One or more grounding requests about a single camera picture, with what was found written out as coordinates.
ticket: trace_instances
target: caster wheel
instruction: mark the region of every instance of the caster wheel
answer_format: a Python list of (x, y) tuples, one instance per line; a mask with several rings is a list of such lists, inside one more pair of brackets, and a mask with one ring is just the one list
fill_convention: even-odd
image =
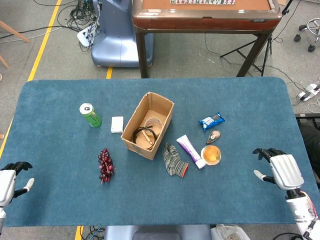
[(310, 46), (308, 47), (308, 52), (309, 52), (309, 53), (312, 53), (315, 49), (316, 49), (316, 46), (310, 45)]
[(299, 42), (301, 40), (301, 36), (299, 34), (295, 35), (293, 41)]
[(302, 31), (303, 29), (305, 29), (307, 27), (307, 25), (300, 25), (299, 26), (299, 31)]

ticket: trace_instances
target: white tube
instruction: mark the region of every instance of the white tube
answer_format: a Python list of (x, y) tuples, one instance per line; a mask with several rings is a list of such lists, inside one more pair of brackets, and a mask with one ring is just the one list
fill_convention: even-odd
[(183, 135), (183, 136), (179, 137), (176, 141), (191, 156), (193, 162), (195, 163), (195, 165), (199, 169), (202, 169), (206, 165), (205, 161), (197, 153), (197, 151), (195, 150), (194, 146), (192, 146), (192, 144), (191, 144), (189, 138), (187, 137), (187, 135)]

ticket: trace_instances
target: wooden table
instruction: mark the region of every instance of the wooden table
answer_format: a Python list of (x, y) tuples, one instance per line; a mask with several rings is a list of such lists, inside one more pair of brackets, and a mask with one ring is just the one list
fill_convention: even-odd
[(233, 5), (171, 4), (170, 0), (133, 0), (140, 73), (148, 78), (148, 33), (253, 34), (257, 39), (237, 77), (244, 77), (282, 18), (277, 0), (235, 0)]

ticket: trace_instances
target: white robotic hand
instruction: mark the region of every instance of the white robotic hand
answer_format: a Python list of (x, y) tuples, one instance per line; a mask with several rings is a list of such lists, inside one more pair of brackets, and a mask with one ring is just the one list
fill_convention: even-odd
[(11, 203), (13, 198), (17, 198), (22, 194), (30, 191), (35, 179), (30, 178), (25, 187), (16, 190), (16, 178), (21, 170), (27, 171), (32, 165), (26, 161), (9, 163), (4, 168), (0, 169), (0, 236), (6, 219), (4, 207)]
[(286, 202), (303, 239), (319, 240), (320, 220), (308, 194), (300, 190), (305, 181), (295, 158), (274, 148), (257, 148), (253, 151), (253, 154), (258, 153), (259, 160), (265, 158), (270, 164), (273, 176), (264, 175), (258, 170), (254, 170), (254, 174), (262, 181), (277, 184), (280, 189), (286, 191)]

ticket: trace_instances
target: blue snack packet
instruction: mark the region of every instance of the blue snack packet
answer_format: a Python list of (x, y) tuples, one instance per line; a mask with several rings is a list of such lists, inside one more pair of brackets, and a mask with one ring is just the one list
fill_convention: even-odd
[(225, 122), (225, 119), (221, 116), (219, 112), (217, 112), (213, 116), (208, 116), (205, 119), (199, 120), (199, 123), (202, 125), (204, 132), (207, 129), (212, 128), (213, 126), (223, 122)]

